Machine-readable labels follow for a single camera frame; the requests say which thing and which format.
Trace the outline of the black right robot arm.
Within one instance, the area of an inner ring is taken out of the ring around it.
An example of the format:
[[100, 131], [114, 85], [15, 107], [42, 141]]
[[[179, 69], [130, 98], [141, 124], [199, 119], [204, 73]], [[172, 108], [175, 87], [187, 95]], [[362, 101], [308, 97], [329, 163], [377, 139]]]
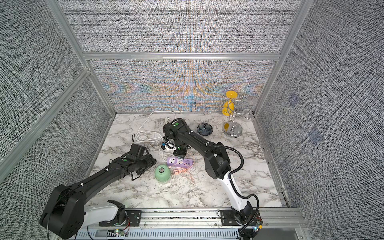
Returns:
[[187, 153], [190, 146], [203, 158], [207, 174], [220, 182], [226, 192], [235, 220], [243, 226], [260, 221], [260, 200], [255, 194], [242, 195], [237, 186], [234, 174], [240, 171], [245, 163], [243, 155], [236, 149], [206, 140], [194, 132], [184, 119], [177, 118], [163, 125], [165, 140], [173, 140], [177, 156]]

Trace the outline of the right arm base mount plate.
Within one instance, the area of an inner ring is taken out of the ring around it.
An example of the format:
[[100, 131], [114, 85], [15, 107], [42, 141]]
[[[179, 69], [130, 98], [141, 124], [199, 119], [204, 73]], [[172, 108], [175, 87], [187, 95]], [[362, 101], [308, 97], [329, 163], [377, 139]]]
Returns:
[[220, 210], [219, 216], [221, 217], [222, 226], [240, 226], [241, 224], [235, 218], [235, 213], [237, 212], [234, 210]]

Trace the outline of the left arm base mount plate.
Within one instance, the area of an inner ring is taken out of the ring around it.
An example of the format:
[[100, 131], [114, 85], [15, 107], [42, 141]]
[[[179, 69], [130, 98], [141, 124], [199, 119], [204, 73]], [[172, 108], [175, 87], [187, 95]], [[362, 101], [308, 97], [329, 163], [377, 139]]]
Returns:
[[141, 210], [126, 210], [124, 214], [120, 212], [110, 221], [100, 222], [99, 227], [138, 227], [141, 222], [142, 213]]

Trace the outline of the purple power strip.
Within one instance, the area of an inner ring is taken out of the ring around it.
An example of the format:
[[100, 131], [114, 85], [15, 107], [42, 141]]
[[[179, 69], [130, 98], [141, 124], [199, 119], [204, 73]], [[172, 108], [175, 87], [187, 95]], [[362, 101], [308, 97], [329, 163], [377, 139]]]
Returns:
[[194, 164], [194, 161], [191, 159], [180, 159], [178, 157], [168, 157], [167, 166], [175, 168], [191, 168]]

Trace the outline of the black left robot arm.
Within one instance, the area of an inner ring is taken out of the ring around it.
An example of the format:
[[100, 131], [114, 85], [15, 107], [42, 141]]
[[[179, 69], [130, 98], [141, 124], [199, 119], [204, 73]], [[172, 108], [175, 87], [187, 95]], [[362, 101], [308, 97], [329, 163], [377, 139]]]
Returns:
[[86, 217], [91, 216], [85, 209], [91, 198], [133, 172], [142, 175], [156, 163], [151, 154], [142, 157], [125, 155], [78, 183], [57, 186], [43, 210], [40, 225], [63, 239], [71, 238], [86, 223]]

